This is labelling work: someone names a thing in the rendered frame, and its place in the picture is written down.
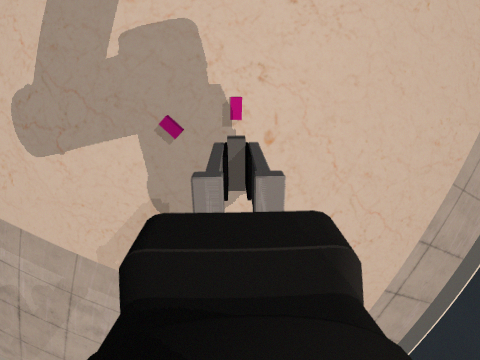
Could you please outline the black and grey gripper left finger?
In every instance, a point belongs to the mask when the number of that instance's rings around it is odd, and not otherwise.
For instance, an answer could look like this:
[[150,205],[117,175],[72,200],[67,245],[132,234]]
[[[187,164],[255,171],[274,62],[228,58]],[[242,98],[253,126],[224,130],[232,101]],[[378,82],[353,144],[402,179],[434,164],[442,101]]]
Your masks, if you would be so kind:
[[225,212],[228,183],[227,142],[214,143],[206,172],[194,172],[191,178],[193,213]]

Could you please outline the magenta rod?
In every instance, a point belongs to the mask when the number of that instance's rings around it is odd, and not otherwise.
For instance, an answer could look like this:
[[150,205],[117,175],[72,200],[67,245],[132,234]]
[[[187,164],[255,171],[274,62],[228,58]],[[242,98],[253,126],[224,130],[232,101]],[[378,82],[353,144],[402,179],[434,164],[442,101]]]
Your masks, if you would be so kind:
[[242,120],[242,97],[231,97],[230,120]]
[[159,125],[167,131],[174,139],[176,139],[184,130],[178,123],[176,123],[169,115],[165,116]]

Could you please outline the grey rod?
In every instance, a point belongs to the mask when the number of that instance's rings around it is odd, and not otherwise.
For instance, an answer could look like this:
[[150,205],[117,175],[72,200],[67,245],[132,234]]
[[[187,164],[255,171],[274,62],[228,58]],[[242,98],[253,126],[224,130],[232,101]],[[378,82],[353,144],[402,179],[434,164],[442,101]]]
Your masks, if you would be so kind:
[[227,136],[228,191],[246,191],[245,136]]

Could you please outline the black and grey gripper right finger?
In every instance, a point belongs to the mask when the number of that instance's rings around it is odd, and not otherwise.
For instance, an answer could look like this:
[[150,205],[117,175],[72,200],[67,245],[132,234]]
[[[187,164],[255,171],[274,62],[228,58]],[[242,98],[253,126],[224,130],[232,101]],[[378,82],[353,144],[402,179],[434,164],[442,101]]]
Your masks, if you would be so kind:
[[245,185],[253,212],[284,211],[286,177],[270,170],[258,142],[246,142]]

